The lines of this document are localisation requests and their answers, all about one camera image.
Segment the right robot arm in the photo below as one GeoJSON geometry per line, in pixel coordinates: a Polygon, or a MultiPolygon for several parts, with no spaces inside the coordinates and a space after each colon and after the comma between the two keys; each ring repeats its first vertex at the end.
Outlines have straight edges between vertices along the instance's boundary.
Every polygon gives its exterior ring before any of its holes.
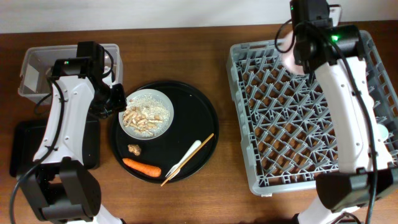
{"type": "Polygon", "coordinates": [[[279,48],[284,67],[316,80],[338,147],[338,171],[316,178],[317,197],[295,223],[338,223],[397,189],[397,167],[374,114],[359,29],[339,25],[326,1],[291,0],[291,33],[279,48]]]}

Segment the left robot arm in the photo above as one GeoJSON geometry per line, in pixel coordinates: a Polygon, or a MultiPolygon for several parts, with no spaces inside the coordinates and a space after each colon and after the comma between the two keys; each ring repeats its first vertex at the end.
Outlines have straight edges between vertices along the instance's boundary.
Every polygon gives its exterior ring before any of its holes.
{"type": "Polygon", "coordinates": [[[22,170],[9,201],[9,220],[22,191],[38,220],[51,223],[124,223],[101,203],[99,182],[84,167],[88,115],[106,119],[126,109],[122,84],[105,69],[111,54],[94,41],[79,42],[76,56],[55,61],[47,78],[52,104],[32,165],[22,170]]]}

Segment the pink bowl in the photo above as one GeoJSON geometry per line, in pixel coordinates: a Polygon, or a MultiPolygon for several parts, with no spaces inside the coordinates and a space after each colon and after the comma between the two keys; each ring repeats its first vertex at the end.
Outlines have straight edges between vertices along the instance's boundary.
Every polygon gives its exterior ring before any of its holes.
{"type": "MultiPolygon", "coordinates": [[[[293,37],[293,32],[289,32],[285,37],[284,37],[284,42],[282,45],[279,47],[282,51],[287,50],[290,45],[291,41],[294,41],[295,44],[295,38],[293,37]]],[[[286,68],[287,71],[290,73],[296,74],[296,75],[305,75],[303,67],[301,65],[297,65],[295,63],[295,57],[294,57],[294,48],[291,48],[287,53],[282,53],[281,55],[281,61],[286,68]]]]}

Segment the blue cup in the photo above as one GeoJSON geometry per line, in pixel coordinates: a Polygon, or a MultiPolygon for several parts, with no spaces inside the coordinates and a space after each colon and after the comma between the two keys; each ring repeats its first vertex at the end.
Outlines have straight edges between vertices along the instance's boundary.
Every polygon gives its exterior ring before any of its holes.
{"type": "Polygon", "coordinates": [[[379,142],[385,142],[389,138],[389,131],[383,124],[377,124],[376,126],[376,140],[379,142]]]}

